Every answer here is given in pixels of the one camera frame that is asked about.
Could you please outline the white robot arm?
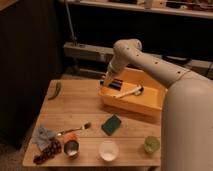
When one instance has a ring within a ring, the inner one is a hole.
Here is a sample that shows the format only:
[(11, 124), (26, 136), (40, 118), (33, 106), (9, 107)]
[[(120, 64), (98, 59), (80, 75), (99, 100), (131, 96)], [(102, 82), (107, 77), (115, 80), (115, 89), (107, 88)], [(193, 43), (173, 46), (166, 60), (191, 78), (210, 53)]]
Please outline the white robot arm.
[(105, 85), (133, 64), (167, 88), (161, 121), (161, 171), (213, 171), (213, 81), (142, 51), (137, 39), (113, 45)]

